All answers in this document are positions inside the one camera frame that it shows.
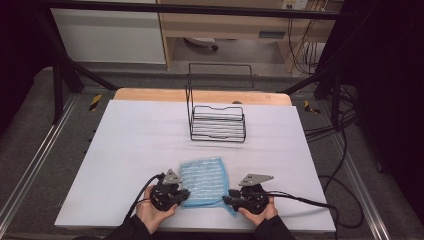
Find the wire rack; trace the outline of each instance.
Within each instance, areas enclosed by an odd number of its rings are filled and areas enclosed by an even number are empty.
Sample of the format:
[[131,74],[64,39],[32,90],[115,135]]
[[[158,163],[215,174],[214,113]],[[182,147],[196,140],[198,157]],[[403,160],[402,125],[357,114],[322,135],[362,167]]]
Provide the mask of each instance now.
[[[226,68],[246,68],[249,74],[207,74],[193,73],[193,67],[226,67]],[[237,80],[246,78],[248,84],[239,86],[225,86],[219,83],[222,78],[231,78]],[[199,84],[201,79],[216,79],[214,83],[218,84]],[[253,88],[252,68],[250,65],[243,64],[209,64],[209,63],[190,63],[189,74],[187,75],[186,99],[187,113],[190,127],[190,138],[193,141],[219,141],[219,142],[238,142],[243,143],[246,140],[246,118],[243,108],[240,106],[212,107],[209,105],[194,105],[194,89],[215,89],[226,90],[234,88]]]

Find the metal frame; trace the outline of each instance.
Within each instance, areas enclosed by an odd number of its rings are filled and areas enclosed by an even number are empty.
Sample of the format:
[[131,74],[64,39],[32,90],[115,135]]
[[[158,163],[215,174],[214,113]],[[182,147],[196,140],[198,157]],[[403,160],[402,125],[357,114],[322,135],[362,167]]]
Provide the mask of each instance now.
[[[193,66],[223,66],[239,69],[248,69],[249,74],[203,74],[193,73]],[[187,74],[186,101],[187,114],[192,141],[217,141],[217,142],[237,142],[243,143],[246,140],[246,117],[243,108],[239,106],[216,108],[207,105],[194,105],[194,89],[252,89],[254,87],[252,67],[247,64],[221,64],[221,63],[189,63],[189,73]],[[195,77],[213,77],[220,80],[223,77],[243,76],[249,80],[249,84],[234,86],[222,85],[202,85],[195,84]]]
[[[119,87],[108,83],[104,79],[93,74],[89,70],[74,62],[66,53],[66,50],[61,42],[60,35],[57,35],[50,25],[51,23],[46,18],[46,11],[50,8],[59,9],[80,9],[80,10],[99,10],[99,11],[124,11],[124,12],[156,12],[156,13],[184,13],[184,14],[208,14],[208,15],[231,15],[231,16],[253,16],[253,17],[273,17],[273,18],[293,18],[293,19],[319,19],[319,20],[356,20],[360,19],[358,14],[339,13],[339,12],[313,12],[313,11],[293,11],[293,10],[274,10],[274,9],[252,9],[239,7],[215,7],[215,6],[191,6],[191,5],[158,5],[158,4],[141,4],[141,3],[117,3],[117,2],[90,2],[90,1],[72,1],[72,0],[40,0],[31,2],[34,5],[34,14],[37,17],[38,23],[47,34],[50,45],[54,50],[54,80],[55,80],[55,120],[56,124],[46,137],[46,141],[40,147],[39,152],[34,157],[14,193],[9,198],[7,204],[0,212],[0,238],[10,224],[14,213],[19,208],[23,197],[28,191],[33,179],[41,168],[41,165],[48,154],[51,145],[54,143],[57,134],[59,134],[64,122],[66,122],[70,107],[66,103],[65,111],[63,109],[62,96],[62,78],[68,84],[71,92],[81,92],[84,88],[77,73],[86,75],[93,81],[98,82],[102,86],[117,90]],[[288,90],[282,91],[287,94],[294,93],[297,89],[308,85],[311,82],[327,75],[329,69],[324,72],[317,73]],[[370,227],[376,239],[389,239],[389,235],[381,221],[377,209],[375,208],[369,193],[366,190],[356,168],[348,155],[346,169],[354,187],[357,188],[360,199],[366,209],[366,216]]]

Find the white tabletop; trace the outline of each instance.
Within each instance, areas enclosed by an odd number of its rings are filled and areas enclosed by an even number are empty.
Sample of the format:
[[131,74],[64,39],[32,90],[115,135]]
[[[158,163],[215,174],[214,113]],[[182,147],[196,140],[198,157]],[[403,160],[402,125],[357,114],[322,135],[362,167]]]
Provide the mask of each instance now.
[[[242,107],[244,143],[198,142],[190,140],[185,102],[111,100],[55,225],[119,226],[152,176],[170,168],[178,174],[181,163],[214,156],[222,158],[232,189],[240,189],[238,182],[248,173],[265,174],[274,176],[262,183],[267,191],[326,202],[296,108]],[[335,231],[327,209],[283,198],[275,204],[292,231]],[[222,207],[179,207],[160,229],[248,232],[254,226]]]

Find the wooden edge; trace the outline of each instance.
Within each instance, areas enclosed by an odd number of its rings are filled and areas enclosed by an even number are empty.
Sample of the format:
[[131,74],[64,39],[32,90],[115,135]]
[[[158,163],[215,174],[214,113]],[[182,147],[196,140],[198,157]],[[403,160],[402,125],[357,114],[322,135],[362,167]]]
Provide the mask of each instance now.
[[[193,98],[195,102],[228,104],[241,102],[242,104],[292,106],[290,97],[287,94],[281,93],[194,90]],[[116,91],[113,99],[133,101],[185,102],[186,93],[184,89],[121,88]]]

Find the person's right hand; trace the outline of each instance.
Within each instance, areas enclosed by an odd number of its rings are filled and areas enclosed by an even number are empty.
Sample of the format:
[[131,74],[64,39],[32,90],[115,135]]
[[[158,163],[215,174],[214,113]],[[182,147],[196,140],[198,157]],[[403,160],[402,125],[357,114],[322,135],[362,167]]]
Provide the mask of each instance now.
[[278,215],[278,210],[274,205],[274,197],[269,197],[269,203],[266,205],[265,210],[258,215],[249,212],[245,208],[239,208],[238,212],[241,213],[245,218],[252,221],[255,226],[258,226],[264,219],[271,219],[272,217]]
[[152,191],[152,188],[153,185],[147,187],[144,191],[144,199],[148,200],[140,202],[136,208],[138,218],[140,218],[144,225],[146,225],[150,234],[153,234],[165,219],[173,216],[175,214],[175,209],[177,208],[177,204],[174,204],[166,212],[157,210],[150,201],[150,192]]

